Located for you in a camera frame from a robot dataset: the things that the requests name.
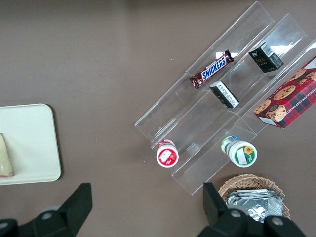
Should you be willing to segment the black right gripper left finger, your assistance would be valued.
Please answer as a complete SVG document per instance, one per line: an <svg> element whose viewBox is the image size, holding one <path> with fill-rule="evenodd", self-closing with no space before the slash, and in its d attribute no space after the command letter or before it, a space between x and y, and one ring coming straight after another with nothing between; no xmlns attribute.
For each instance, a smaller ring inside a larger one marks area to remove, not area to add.
<svg viewBox="0 0 316 237"><path fill-rule="evenodd" d="M30 222L18 225L15 219L1 219L2 237L75 237L92 210L90 183L82 183L56 210L47 210Z"/></svg>

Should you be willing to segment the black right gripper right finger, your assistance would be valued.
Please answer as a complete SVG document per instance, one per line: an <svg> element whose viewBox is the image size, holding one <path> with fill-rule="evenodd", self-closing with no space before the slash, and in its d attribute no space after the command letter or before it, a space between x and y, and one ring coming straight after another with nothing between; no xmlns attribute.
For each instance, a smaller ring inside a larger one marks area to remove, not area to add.
<svg viewBox="0 0 316 237"><path fill-rule="evenodd" d="M203 184L203 208L209 225L200 237L304 237L290 219L268 216L264 223L255 221L243 211L229 209L212 183Z"/></svg>

